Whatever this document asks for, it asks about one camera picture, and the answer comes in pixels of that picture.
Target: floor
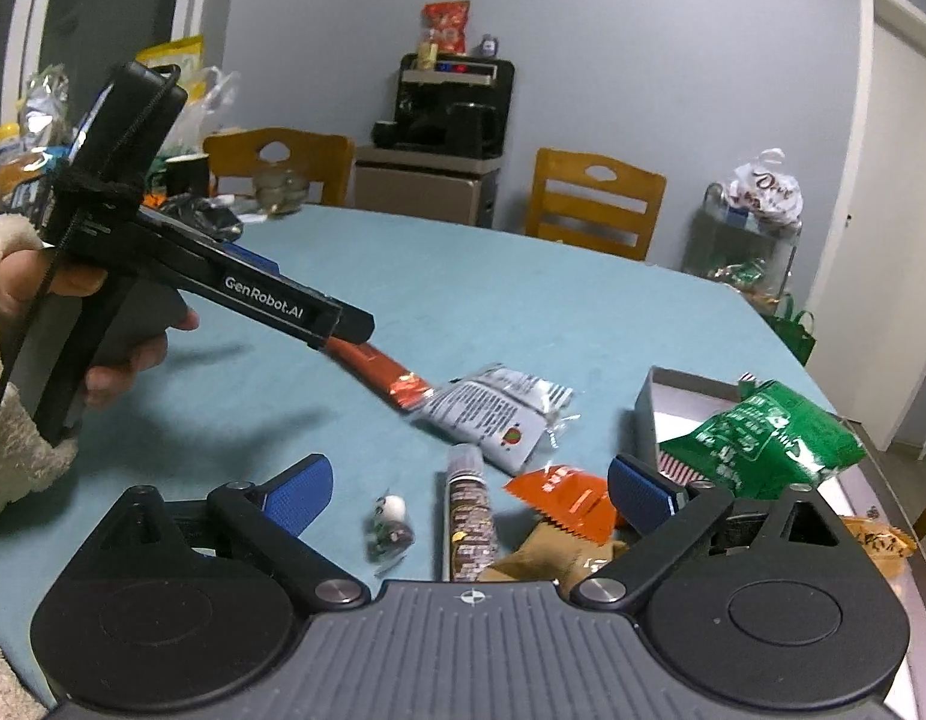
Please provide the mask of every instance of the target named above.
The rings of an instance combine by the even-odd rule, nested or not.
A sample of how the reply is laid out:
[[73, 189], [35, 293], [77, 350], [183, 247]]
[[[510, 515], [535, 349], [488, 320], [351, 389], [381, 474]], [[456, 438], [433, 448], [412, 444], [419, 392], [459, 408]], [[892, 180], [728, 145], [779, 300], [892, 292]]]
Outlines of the floor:
[[[926, 457], [916, 461], [915, 456], [892, 445], [877, 463], [900, 500], [903, 512], [910, 522], [915, 521], [926, 505]], [[926, 555], [926, 538], [922, 540], [922, 549]]]

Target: human hand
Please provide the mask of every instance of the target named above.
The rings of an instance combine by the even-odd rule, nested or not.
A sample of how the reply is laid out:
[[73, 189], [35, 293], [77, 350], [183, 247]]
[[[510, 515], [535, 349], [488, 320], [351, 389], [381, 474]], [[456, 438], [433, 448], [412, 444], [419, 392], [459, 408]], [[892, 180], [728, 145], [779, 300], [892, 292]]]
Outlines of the human hand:
[[[0, 262], [0, 338], [8, 338], [21, 322], [29, 303], [39, 288], [52, 261], [52, 251], [17, 251]], [[67, 263], [53, 278], [50, 287], [56, 295], [87, 298], [96, 293], [106, 280], [106, 271], [94, 266]], [[178, 325], [178, 330], [195, 330], [200, 317], [192, 309]], [[166, 334], [143, 341], [133, 349], [130, 360], [115, 367], [91, 367], [86, 372], [85, 401], [92, 409], [104, 409], [133, 386], [136, 375], [159, 365], [166, 357]]]

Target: light blue tablecloth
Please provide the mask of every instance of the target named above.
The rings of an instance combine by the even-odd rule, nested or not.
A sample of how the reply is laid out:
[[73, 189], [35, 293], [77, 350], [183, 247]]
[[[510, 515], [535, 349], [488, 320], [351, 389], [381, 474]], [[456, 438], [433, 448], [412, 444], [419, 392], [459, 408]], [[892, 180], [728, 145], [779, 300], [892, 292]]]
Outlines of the light blue tablecloth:
[[[580, 419], [557, 458], [604, 472], [628, 445], [627, 411], [650, 365], [725, 381], [745, 371], [826, 399], [762, 319], [727, 287], [550, 242], [414, 218], [306, 207], [250, 226], [242, 244], [284, 274], [372, 312], [373, 342], [433, 383], [488, 362], [578, 389]], [[379, 495], [406, 499], [418, 543], [392, 576], [439, 576], [447, 442], [408, 423], [335, 362], [201, 299], [195, 333], [118, 406], [92, 416], [73, 469], [0, 515], [0, 644], [48, 690], [29, 649], [43, 594], [125, 488], [167, 500], [226, 481], [263, 482], [311, 452], [332, 461], [332, 503], [307, 542], [374, 590], [364, 520]], [[490, 471], [500, 536], [532, 526]]]

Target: chair handle hole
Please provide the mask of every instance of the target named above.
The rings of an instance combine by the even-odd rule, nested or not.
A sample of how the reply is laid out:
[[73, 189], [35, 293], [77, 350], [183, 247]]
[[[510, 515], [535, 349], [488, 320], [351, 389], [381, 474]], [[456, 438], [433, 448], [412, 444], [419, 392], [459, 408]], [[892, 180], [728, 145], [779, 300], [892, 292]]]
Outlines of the chair handle hole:
[[586, 175], [594, 181], [615, 181], [619, 177], [614, 170], [610, 170], [605, 165], [590, 165], [586, 168]]
[[289, 159], [289, 148], [287, 148], [286, 143], [273, 141], [259, 149], [259, 158], [264, 162], [269, 162], [271, 165], [285, 162]]

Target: white door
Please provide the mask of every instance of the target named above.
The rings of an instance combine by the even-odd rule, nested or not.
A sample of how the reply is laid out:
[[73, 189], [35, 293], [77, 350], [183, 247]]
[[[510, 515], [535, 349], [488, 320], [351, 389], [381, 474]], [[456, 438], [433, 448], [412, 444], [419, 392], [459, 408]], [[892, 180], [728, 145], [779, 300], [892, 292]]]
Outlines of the white door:
[[879, 20], [846, 223], [807, 370], [885, 449], [926, 372], [926, 53]]

